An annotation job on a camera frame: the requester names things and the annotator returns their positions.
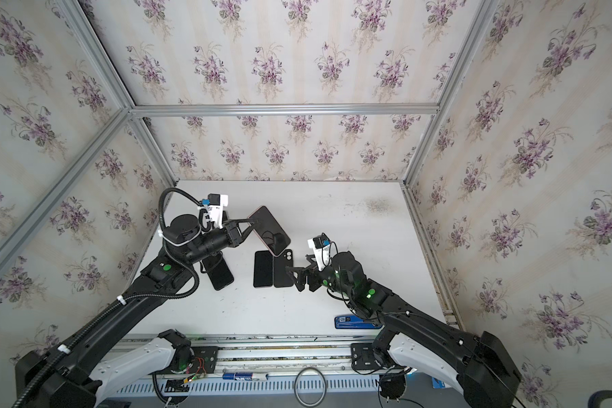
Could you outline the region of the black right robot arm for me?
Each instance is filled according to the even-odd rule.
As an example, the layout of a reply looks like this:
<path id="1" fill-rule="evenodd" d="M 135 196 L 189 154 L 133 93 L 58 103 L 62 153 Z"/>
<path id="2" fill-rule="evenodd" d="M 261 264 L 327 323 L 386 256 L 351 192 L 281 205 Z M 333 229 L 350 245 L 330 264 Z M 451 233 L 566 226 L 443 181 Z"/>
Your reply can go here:
<path id="1" fill-rule="evenodd" d="M 297 290 L 336 292 L 353 314 L 382 325 L 372 352 L 383 367 L 423 372 L 455 389 L 471 407 L 515 403 L 522 375 L 497 336 L 462 331 L 408 304 L 368 278 L 352 253 L 338 253 L 326 266 L 312 260 L 307 267 L 287 267 L 284 273 Z"/>

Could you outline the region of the pink-cased phone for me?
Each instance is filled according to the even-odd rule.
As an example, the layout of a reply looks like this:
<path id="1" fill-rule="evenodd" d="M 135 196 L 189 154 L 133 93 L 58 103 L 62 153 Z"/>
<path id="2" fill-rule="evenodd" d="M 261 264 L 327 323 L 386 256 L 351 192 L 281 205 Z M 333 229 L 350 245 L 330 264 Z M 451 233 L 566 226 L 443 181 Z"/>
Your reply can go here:
<path id="1" fill-rule="evenodd" d="M 290 246 L 292 240 L 266 206 L 259 207 L 249 219 L 259 239 L 274 257 L 279 257 Z"/>

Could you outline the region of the black phone case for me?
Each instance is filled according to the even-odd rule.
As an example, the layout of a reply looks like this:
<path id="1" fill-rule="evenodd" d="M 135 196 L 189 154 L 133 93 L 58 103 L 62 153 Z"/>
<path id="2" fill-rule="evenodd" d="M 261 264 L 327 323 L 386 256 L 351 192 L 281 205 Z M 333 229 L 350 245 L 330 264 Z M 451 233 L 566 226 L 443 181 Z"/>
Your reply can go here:
<path id="1" fill-rule="evenodd" d="M 293 252 L 287 248 L 279 257 L 273 261 L 273 285 L 275 288 L 292 287 L 292 274 L 289 271 L 293 267 Z"/>

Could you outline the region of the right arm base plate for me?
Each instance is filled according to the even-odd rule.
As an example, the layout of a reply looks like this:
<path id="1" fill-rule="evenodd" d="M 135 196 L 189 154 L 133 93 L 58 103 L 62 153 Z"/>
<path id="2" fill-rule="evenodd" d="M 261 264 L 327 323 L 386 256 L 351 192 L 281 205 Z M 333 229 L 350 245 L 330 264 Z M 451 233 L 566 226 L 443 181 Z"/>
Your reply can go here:
<path id="1" fill-rule="evenodd" d="M 351 367 L 357 372 L 374 372 L 384 367 L 376 360 L 372 343 L 352 343 L 350 345 Z"/>

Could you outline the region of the black smartphone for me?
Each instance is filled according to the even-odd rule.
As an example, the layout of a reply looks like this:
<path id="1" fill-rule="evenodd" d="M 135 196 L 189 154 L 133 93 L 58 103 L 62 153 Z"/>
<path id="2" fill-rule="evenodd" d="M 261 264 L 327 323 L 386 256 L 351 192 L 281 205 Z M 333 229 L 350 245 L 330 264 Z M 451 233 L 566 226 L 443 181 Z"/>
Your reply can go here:
<path id="1" fill-rule="evenodd" d="M 270 251 L 257 251 L 254 255 L 253 286 L 255 288 L 272 287 L 274 257 Z"/>

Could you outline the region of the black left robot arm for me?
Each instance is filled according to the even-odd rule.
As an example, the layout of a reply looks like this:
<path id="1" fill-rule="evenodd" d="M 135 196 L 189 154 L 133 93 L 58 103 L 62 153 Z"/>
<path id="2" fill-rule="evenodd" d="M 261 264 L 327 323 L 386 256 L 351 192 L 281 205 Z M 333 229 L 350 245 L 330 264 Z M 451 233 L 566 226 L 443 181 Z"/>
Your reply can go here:
<path id="1" fill-rule="evenodd" d="M 30 352 L 15 367 L 16 407 L 96 407 L 115 392 L 153 372 L 185 370 L 190 341 L 168 329 L 132 352 L 106 355 L 148 314 L 169 300 L 190 297 L 199 287 L 195 265 L 226 248 L 240 246 L 256 219 L 226 220 L 204 231 L 192 214 L 161 222 L 163 245 L 125 292 L 69 338 L 44 354 Z"/>

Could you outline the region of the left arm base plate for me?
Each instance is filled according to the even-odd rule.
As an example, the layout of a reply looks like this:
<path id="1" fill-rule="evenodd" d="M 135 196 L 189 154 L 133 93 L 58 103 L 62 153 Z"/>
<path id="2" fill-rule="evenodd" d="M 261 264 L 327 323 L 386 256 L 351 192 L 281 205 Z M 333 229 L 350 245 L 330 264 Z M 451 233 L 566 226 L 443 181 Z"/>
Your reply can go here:
<path id="1" fill-rule="evenodd" d="M 219 347 L 204 346 L 192 347 L 190 362 L 185 370 L 186 374 L 207 375 L 215 372 L 218 361 Z"/>

